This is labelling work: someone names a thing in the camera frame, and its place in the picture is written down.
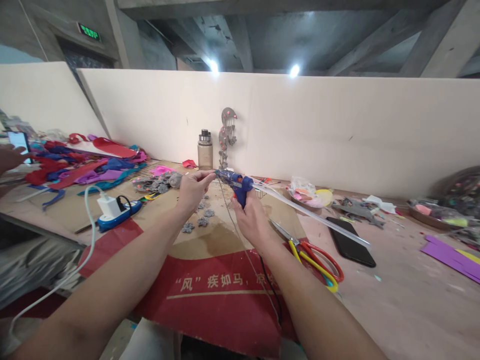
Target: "white partition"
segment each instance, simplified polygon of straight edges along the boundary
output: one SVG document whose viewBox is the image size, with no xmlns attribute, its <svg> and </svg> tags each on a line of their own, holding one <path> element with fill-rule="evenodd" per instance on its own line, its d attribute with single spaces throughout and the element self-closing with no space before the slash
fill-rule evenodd
<svg viewBox="0 0 480 360">
<path fill-rule="evenodd" d="M 113 140 L 197 161 L 202 128 L 238 114 L 229 164 L 253 176 L 417 197 L 479 161 L 480 81 L 82 69 Z"/>
<path fill-rule="evenodd" d="M 36 131 L 106 132 L 65 62 L 0 65 L 0 109 Z"/>
</svg>

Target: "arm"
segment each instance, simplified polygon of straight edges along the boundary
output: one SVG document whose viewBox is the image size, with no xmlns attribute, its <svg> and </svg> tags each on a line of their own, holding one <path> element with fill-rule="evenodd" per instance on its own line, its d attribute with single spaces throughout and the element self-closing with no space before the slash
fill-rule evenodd
<svg viewBox="0 0 480 360">
<path fill-rule="evenodd" d="M 182 226 L 214 179 L 211 171 L 185 175 L 176 207 L 90 276 L 13 358 L 98 359 L 120 322 L 152 286 Z"/>
<path fill-rule="evenodd" d="M 241 233 L 265 259 L 309 359 L 386 359 L 337 298 L 275 239 L 254 191 L 242 209 L 232 198 Z"/>
</svg>

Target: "smartphone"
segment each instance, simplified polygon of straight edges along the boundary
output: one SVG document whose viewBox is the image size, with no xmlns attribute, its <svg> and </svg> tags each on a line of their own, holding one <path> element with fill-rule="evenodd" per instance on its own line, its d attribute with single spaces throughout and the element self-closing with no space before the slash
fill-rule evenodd
<svg viewBox="0 0 480 360">
<path fill-rule="evenodd" d="M 22 152 L 22 154 L 26 154 L 30 152 L 30 145 L 27 134 L 24 132 L 15 132 L 15 131 L 8 131 L 8 139 L 10 140 L 10 144 L 15 146 L 16 148 L 22 146 L 26 150 Z M 31 164 L 32 159 L 28 158 L 24 162 L 24 164 Z"/>
<path fill-rule="evenodd" d="M 338 225 L 339 227 L 358 236 L 351 223 L 336 219 L 334 217 L 327 217 L 326 219 L 329 222 L 334 223 L 335 225 Z M 365 246 L 359 244 L 358 242 L 352 240 L 349 237 L 346 237 L 345 235 L 342 235 L 341 233 L 331 229 L 330 227 L 328 228 L 328 230 L 330 230 L 330 234 L 333 238 L 336 249 L 344 258 L 368 266 L 370 268 L 374 268 L 377 266 L 374 258 L 372 257 L 372 255 L 370 255 L 368 249 Z"/>
</svg>

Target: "green exit sign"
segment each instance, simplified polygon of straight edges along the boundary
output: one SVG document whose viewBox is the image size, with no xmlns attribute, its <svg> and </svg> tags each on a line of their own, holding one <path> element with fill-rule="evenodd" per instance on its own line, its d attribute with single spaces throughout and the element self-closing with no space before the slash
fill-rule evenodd
<svg viewBox="0 0 480 360">
<path fill-rule="evenodd" d="M 89 38 L 92 38 L 94 40 L 100 41 L 100 35 L 98 32 L 92 30 L 89 27 L 86 27 L 85 25 L 82 25 L 81 23 L 77 23 L 78 28 L 80 29 L 80 32 L 84 35 L 87 35 Z"/>
</svg>

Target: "blue glue gun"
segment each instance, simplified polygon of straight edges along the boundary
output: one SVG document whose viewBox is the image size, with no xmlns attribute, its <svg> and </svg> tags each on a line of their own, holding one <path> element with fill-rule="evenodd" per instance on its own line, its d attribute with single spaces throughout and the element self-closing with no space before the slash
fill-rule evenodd
<svg viewBox="0 0 480 360">
<path fill-rule="evenodd" d="M 254 188 L 252 186 L 254 181 L 248 176 L 243 177 L 239 173 L 228 170 L 220 171 L 218 177 L 222 183 L 227 184 L 233 189 L 236 199 L 241 207 L 244 208 L 247 203 L 247 192 Z"/>
</svg>

